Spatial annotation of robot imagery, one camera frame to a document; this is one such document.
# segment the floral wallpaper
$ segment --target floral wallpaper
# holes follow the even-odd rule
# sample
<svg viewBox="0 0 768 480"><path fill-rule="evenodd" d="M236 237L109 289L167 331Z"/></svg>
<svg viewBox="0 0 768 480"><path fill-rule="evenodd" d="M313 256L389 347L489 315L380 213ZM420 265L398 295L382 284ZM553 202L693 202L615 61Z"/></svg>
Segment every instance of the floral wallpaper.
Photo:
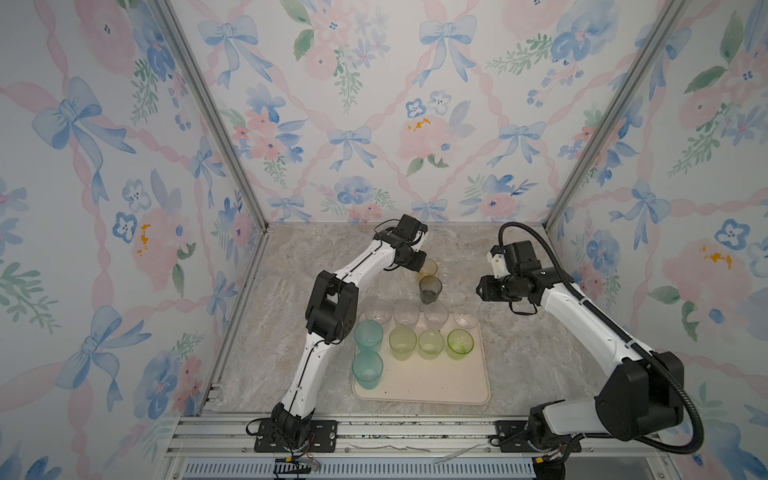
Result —
<svg viewBox="0 0 768 480"><path fill-rule="evenodd" d="M673 455L685 478L768 478L767 114L768 2L694 0L550 230L601 308L684 362L706 432Z"/></svg>
<svg viewBox="0 0 768 480"><path fill-rule="evenodd" d="M543 220L664 6L172 4L269 220L377 223Z"/></svg>
<svg viewBox="0 0 768 480"><path fill-rule="evenodd" d="M0 479L153 478L254 226L141 0L0 18Z"/></svg>

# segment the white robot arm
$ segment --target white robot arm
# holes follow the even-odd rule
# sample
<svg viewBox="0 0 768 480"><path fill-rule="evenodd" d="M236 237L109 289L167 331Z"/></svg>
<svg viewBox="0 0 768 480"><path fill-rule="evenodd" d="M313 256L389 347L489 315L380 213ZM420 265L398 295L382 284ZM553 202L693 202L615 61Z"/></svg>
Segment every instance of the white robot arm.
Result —
<svg viewBox="0 0 768 480"><path fill-rule="evenodd" d="M318 275L306 308L307 334L301 360L288 391L271 415L273 427L290 449L299 450L306 442L331 352L354 327L358 292L387 267L403 266L418 272L426 258L421 251L426 238L427 226L403 215L397 227L376 232L368 248L347 266Z"/></svg>
<svg viewBox="0 0 768 480"><path fill-rule="evenodd" d="M542 268L530 241L504 245L507 227L529 232L544 247L554 266ZM531 409L527 440L537 449L556 449L562 442L585 436L638 440L657 449L690 454L703 443L699 414L683 390L684 368L673 353L656 353L614 323L563 271L557 257L538 233L524 223L502 225L498 245L488 261L493 275L480 279L477 294L490 302L528 299L534 312L541 306L559 319L589 350L608 380L593 399L551 402ZM694 435L687 445L666 445L645 435L679 425L687 411Z"/></svg>

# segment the wire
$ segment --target wire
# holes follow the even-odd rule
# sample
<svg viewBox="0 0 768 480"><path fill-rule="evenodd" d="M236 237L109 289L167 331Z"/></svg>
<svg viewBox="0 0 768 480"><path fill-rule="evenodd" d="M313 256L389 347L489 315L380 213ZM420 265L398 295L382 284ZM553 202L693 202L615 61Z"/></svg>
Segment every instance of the wire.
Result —
<svg viewBox="0 0 768 480"><path fill-rule="evenodd" d="M555 256L554 252L549 247L549 245L547 245L547 243L544 241L543 238L541 238L541 235L539 235L536 230L526 225L525 223L507 222L507 223L504 223L498 229L498 247L502 252L502 254L504 253L504 230L506 230L507 227L517 227L530 233L544 248L544 252L547 253L549 260L551 260L552 265L554 266L555 272L557 272L558 277L560 277L560 280L562 280L563 284L565 285L565 288L568 289L568 292L570 292L571 295L576 297L576 300L581 301L584 299L584 295L581 295L581 293L579 293L578 290L576 290L573 287L573 285L571 285L571 281L568 279L568 274L565 272L565 270L563 270L563 267L560 264L560 260L558 260L558 258ZM698 410L696 410L696 406L694 405L693 401L691 401L690 397L685 392L685 389L680 384L680 382L678 382L677 379L674 378L672 374L669 373L669 371L665 369L664 366L662 366L661 363L658 360L656 360L656 358L653 355L651 355L643 347L638 345L635 339L633 339L628 333L626 333L624 329L622 329L619 325L614 323L613 320L611 320L607 315L605 315L605 313L603 313L602 310L597 308L592 302L590 302L589 300L585 300L582 302L582 304L585 307L587 307L587 309L590 312L592 312L598 319L600 319L609 329L613 330L613 332L616 333L616 335L618 335L618 337L622 341L626 343L631 343L629 347L632 348L632 350L634 350L635 352L637 352L637 354L641 356L644 360L646 360L648 364L651 367L653 367L653 369L656 370L659 373L659 375L661 375L664 378L664 380L667 381L669 386L672 387L672 390L674 390L675 393L678 394L681 402L683 403L683 407L688 412L688 415L690 417L691 428L693 429L693 432L694 432L693 435L691 436L690 441L686 445L668 445L666 443L657 442L653 439L649 439L648 437L644 437L644 436L637 437L634 440L637 440L638 442L644 443L646 445L650 445L655 449L661 450L662 452L669 452L677 455L688 455L698 451L698 449L701 448L702 444L704 444L704 425L701 422L701 416L699 415Z"/></svg>

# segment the plastic cup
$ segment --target plastic cup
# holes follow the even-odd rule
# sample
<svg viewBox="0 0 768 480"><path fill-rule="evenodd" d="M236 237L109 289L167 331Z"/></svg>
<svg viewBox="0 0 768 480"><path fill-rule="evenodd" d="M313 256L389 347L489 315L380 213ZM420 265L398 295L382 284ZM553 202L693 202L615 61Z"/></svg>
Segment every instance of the plastic cup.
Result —
<svg viewBox="0 0 768 480"><path fill-rule="evenodd" d="M355 327L355 341L360 351L371 350L378 353L382 348L384 328L375 320L363 320Z"/></svg>
<svg viewBox="0 0 768 480"><path fill-rule="evenodd" d="M395 321L398 325L414 328L419 321L419 304L406 301L395 305Z"/></svg>
<svg viewBox="0 0 768 480"><path fill-rule="evenodd" d="M419 335L419 355L425 360L434 360L445 348L442 333L434 329L424 330Z"/></svg>
<svg viewBox="0 0 768 480"><path fill-rule="evenodd" d="M382 325L386 325L389 319L392 318L392 304L378 298L367 300L362 316L363 319L375 320Z"/></svg>
<svg viewBox="0 0 768 480"><path fill-rule="evenodd" d="M437 296L442 292L442 282L436 276L425 276L419 282L419 292L422 303L429 305L437 300Z"/></svg>
<svg viewBox="0 0 768 480"><path fill-rule="evenodd" d="M461 360L475 348L475 339L466 330L456 329L448 334L448 356Z"/></svg>
<svg viewBox="0 0 768 480"><path fill-rule="evenodd" d="M427 319L427 328L440 330L448 321L448 307L438 300L424 307L424 316Z"/></svg>
<svg viewBox="0 0 768 480"><path fill-rule="evenodd" d="M407 326L398 326L389 334L389 349L395 360L407 360L416 348L416 342L416 334Z"/></svg>
<svg viewBox="0 0 768 480"><path fill-rule="evenodd" d="M478 324L477 313L468 306L457 306L453 310L453 321L463 329L473 329Z"/></svg>
<svg viewBox="0 0 768 480"><path fill-rule="evenodd" d="M382 379L384 362L378 353L363 350L352 361L355 380L366 390L373 390Z"/></svg>
<svg viewBox="0 0 768 480"><path fill-rule="evenodd" d="M422 265L421 270L419 270L419 275L434 276L436 274L437 274L437 263L431 258L424 260L424 265Z"/></svg>

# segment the beige tray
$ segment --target beige tray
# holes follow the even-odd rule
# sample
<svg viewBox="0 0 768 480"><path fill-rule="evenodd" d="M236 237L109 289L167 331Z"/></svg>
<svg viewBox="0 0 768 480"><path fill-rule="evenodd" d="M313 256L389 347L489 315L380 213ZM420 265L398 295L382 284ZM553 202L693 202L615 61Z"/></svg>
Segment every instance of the beige tray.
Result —
<svg viewBox="0 0 768 480"><path fill-rule="evenodd" d="M353 380L352 391L363 400L388 400L397 402L461 403L484 405L491 399L491 384L485 368L485 352L480 325L467 330L475 340L475 348L466 358L454 360L445 350L434 360L424 360L419 346L404 362L395 360L389 348L389 332L397 326L394 319L384 325L384 340L379 355L384 361L381 382L373 390L366 390ZM451 330L460 328L450 314L448 322L440 329L444 338ZM416 335L426 330L424 313L419 317L414 331Z"/></svg>

